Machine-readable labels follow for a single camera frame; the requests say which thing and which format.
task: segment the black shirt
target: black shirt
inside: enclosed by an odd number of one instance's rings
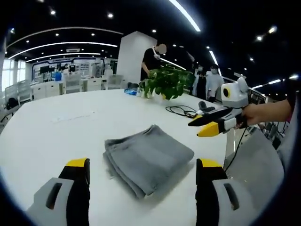
[[[160,68],[160,60],[156,59],[154,57],[154,51],[152,48],[149,48],[145,51],[143,61],[145,65],[147,66],[148,70],[152,69],[158,69]],[[147,73],[144,71],[144,69],[141,67],[141,77],[140,80],[147,79]]]

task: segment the dark hair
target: dark hair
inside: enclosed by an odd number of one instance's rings
[[[218,69],[219,67],[218,67],[218,65],[213,64],[213,65],[211,65],[211,68],[212,68],[212,69]]]

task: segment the white shirt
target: white shirt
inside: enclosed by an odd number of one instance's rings
[[[224,79],[219,74],[212,74],[207,72],[206,90],[209,91],[209,97],[215,97],[217,89],[224,84]]]

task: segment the hand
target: hand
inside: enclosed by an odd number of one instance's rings
[[[250,104],[247,107],[243,109],[242,115],[247,118],[247,124],[248,126],[258,124],[261,122],[260,117],[260,111],[259,111],[259,105]],[[242,126],[241,124],[238,124],[235,129],[239,129]]]

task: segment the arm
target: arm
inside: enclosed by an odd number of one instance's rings
[[[149,71],[149,69],[147,68],[147,66],[146,66],[146,64],[145,64],[145,62],[142,62],[142,65],[141,65],[141,67],[143,68],[143,70],[147,73],[147,75],[149,75],[150,74],[150,71]]]
[[[292,111],[289,102],[283,100],[276,103],[248,105],[244,108],[243,115],[247,117],[248,125],[255,125],[259,122],[286,121]]]

